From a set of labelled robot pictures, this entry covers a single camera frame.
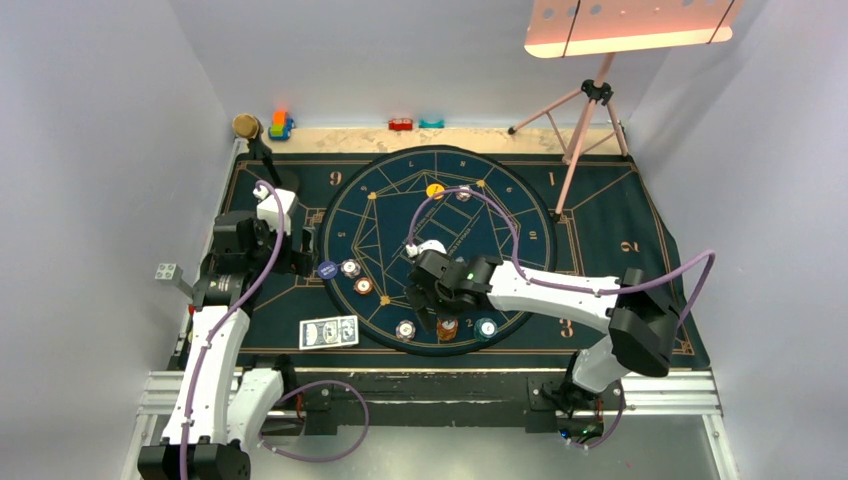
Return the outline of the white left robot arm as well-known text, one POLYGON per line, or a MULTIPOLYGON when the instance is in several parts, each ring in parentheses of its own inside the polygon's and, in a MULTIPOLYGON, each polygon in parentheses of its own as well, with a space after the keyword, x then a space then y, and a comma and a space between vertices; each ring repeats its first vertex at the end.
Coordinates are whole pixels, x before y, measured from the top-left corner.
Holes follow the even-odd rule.
POLYGON ((254 369, 232 387, 237 357, 264 280, 307 275, 311 240, 293 248, 287 213, 233 211, 213 225, 210 252, 192 289, 191 345, 171 417, 154 445, 141 447, 144 479, 247 479, 250 453, 271 407, 297 399, 286 359, 254 369))

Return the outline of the orange poker chip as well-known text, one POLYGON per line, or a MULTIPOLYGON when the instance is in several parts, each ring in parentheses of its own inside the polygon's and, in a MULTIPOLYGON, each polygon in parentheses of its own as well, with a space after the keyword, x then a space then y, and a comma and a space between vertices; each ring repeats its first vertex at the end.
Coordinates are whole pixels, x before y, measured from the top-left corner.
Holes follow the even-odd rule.
POLYGON ((373 281, 368 277, 360 277, 354 281, 354 291, 359 295, 368 295, 373 291, 373 281))

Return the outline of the white purple poker chip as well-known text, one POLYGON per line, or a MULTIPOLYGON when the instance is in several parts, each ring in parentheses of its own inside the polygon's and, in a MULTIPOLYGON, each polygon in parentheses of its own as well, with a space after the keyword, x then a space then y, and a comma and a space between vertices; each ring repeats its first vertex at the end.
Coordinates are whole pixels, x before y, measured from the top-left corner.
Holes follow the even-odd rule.
POLYGON ((339 270, 347 278, 356 278, 361 273, 361 265, 355 259, 347 259, 339 264, 339 270))

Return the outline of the yellow big blind button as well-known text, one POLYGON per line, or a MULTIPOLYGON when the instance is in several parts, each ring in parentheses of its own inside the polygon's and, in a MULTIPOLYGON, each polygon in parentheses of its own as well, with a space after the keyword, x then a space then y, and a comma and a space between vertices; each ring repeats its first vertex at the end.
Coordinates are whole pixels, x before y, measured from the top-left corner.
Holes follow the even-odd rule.
POLYGON ((439 183, 431 183, 426 187, 425 193, 428 198, 439 200, 443 197, 445 187, 439 183))

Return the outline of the blue playing card deck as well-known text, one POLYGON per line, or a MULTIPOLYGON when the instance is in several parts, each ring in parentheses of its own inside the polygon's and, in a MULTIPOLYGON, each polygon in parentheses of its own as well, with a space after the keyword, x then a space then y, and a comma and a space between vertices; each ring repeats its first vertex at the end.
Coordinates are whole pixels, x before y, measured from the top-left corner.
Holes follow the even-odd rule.
POLYGON ((342 348, 359 343, 356 315, 302 320, 298 327, 300 350, 342 348))

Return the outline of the blue small blind button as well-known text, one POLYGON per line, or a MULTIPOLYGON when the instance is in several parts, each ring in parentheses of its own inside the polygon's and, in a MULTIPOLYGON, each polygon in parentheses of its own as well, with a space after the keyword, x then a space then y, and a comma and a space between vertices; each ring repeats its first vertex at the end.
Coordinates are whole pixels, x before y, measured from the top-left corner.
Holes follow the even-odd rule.
POLYGON ((334 261, 323 261, 316 268, 316 274, 323 280, 335 278, 339 272, 339 265, 334 261))

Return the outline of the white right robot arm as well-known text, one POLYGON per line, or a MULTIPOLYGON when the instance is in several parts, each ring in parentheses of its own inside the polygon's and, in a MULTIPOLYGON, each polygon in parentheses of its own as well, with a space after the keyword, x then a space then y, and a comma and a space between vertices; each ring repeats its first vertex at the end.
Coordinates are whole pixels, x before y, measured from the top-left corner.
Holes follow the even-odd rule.
POLYGON ((677 314, 655 281, 638 269, 622 278, 523 269, 478 255, 464 262, 436 248, 411 246, 405 294, 422 324, 467 312, 523 312, 572 320, 601 333, 576 354, 561 381, 564 399, 584 407, 630 372, 668 375, 677 314))

